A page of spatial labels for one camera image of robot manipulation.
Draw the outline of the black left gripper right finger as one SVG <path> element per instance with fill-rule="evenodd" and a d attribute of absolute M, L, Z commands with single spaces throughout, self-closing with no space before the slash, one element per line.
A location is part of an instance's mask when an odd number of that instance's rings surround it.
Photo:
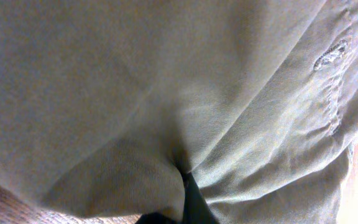
<path fill-rule="evenodd" d="M 183 176 L 185 204 L 182 224 L 218 224 L 203 198 L 192 173 Z"/>

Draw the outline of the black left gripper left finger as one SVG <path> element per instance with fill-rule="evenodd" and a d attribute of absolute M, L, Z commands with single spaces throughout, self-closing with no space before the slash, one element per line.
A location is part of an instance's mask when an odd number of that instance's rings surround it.
<path fill-rule="evenodd" d="M 141 215 L 135 224 L 177 224 L 177 222 L 159 213 L 150 213 Z"/>

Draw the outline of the khaki shorts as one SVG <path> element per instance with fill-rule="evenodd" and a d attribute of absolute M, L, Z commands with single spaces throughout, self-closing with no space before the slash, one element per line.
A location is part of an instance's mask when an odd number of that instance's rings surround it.
<path fill-rule="evenodd" d="M 336 223 L 358 0 L 0 1 L 0 186 L 80 218 Z"/>

